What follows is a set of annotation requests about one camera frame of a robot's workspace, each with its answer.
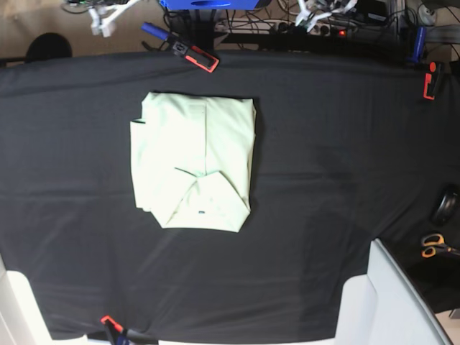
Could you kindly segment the pale green T-shirt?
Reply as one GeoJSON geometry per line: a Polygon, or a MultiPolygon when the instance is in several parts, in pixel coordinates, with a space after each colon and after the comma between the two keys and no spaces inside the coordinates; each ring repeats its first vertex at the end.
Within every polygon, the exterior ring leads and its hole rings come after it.
{"type": "Polygon", "coordinates": [[[239,232],[251,213],[256,115],[250,98],[148,93],[130,123],[136,207],[164,229],[239,232]]]}

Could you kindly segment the red black clamp top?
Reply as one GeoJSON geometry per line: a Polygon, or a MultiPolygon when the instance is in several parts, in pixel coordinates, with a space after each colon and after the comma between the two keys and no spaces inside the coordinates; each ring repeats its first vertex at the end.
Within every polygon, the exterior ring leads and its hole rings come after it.
{"type": "Polygon", "coordinates": [[[172,51],[178,57],[187,60],[208,73],[212,73],[219,64],[218,58],[195,45],[188,45],[184,42],[176,41],[172,45],[172,51]]]}

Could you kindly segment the red black clamp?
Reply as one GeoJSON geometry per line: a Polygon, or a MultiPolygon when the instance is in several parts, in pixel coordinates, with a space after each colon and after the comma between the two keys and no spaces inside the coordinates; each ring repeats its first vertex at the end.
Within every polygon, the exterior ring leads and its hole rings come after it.
{"type": "Polygon", "coordinates": [[[178,57],[187,60],[208,73],[212,73],[219,64],[218,58],[195,45],[188,45],[184,42],[176,41],[172,45],[172,51],[178,57]]]}
{"type": "Polygon", "coordinates": [[[100,322],[103,324],[106,337],[112,345],[159,344],[157,339],[124,328],[109,315],[103,316],[100,322]]]}

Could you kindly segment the black table cloth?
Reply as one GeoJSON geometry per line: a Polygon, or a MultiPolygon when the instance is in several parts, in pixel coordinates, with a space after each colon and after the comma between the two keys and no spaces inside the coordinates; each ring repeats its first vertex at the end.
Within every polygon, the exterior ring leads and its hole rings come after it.
{"type": "Polygon", "coordinates": [[[101,317],[156,339],[332,337],[345,281],[381,239],[437,313],[459,261],[423,259],[441,190],[459,183],[459,80],[366,60],[231,51],[206,73],[165,52],[1,70],[1,256],[56,339],[101,317]],[[163,230],[135,208],[129,122],[149,91],[253,98],[252,214],[238,234],[163,230]]]}

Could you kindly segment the white power strip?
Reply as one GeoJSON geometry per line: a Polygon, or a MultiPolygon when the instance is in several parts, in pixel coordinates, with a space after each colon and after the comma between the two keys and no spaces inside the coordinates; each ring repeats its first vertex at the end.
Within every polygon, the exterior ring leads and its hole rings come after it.
{"type": "Polygon", "coordinates": [[[330,26],[320,22],[316,23],[310,31],[307,30],[306,26],[295,26],[293,22],[275,22],[270,29],[270,34],[328,36],[330,32],[330,26]]]}

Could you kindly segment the blue box top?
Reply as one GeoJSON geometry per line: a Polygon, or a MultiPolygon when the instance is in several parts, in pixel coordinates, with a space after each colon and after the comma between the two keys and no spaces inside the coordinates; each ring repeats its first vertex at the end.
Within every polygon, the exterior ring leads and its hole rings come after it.
{"type": "Polygon", "coordinates": [[[271,0],[161,0],[169,10],[230,9],[254,10],[268,6],[271,0]]]}

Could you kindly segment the red black clamp bottom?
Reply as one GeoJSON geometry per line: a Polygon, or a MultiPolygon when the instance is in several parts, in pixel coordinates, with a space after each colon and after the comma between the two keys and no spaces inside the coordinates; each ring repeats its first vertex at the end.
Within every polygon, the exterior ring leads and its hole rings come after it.
{"type": "Polygon", "coordinates": [[[109,315],[103,316],[100,322],[103,324],[106,337],[112,345],[159,344],[157,339],[124,328],[109,315]]]}

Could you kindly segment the grey white furniture right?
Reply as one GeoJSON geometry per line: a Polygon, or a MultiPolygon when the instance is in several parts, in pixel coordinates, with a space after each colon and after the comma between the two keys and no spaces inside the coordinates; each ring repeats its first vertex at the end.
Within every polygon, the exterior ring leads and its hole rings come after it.
{"type": "Polygon", "coordinates": [[[370,244],[367,272],[343,286],[335,344],[450,344],[432,310],[385,245],[370,244]]]}

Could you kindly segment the black round object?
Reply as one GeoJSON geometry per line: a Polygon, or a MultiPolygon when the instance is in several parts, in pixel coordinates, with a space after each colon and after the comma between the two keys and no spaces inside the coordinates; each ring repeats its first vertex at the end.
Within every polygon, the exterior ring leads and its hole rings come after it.
{"type": "Polygon", "coordinates": [[[431,221],[436,226],[447,224],[459,208],[459,195],[457,193],[446,193],[435,207],[431,221]]]}

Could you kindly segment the blue cylinder right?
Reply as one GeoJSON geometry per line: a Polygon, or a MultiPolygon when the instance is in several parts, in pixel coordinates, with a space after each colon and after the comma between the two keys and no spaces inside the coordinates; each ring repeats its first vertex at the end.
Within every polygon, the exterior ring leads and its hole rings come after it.
{"type": "Polygon", "coordinates": [[[419,26],[416,29],[413,40],[413,48],[411,50],[411,54],[407,57],[407,61],[409,63],[418,64],[420,62],[425,46],[426,31],[427,29],[424,26],[419,26]]]}

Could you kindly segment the red clamp right edge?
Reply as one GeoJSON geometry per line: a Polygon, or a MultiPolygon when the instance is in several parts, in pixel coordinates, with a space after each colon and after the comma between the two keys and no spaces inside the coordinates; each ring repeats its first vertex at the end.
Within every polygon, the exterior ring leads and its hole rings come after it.
{"type": "Polygon", "coordinates": [[[444,66],[441,62],[431,62],[429,71],[425,74],[423,97],[433,101],[438,93],[444,73],[444,66]]]}

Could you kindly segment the white furniture left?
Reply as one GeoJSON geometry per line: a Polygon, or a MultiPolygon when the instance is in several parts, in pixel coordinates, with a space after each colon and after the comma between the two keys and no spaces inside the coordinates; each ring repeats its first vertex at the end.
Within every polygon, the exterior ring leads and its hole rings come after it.
{"type": "Polygon", "coordinates": [[[1,259],[1,344],[52,344],[29,280],[1,259]]]}

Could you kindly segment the orange handled scissors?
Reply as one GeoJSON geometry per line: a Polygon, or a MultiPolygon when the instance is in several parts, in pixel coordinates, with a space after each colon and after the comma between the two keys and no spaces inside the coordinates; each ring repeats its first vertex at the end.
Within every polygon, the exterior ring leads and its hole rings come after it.
{"type": "Polygon", "coordinates": [[[440,254],[459,256],[459,250],[445,242],[444,236],[439,233],[429,234],[421,239],[421,256],[425,259],[440,254]]]}

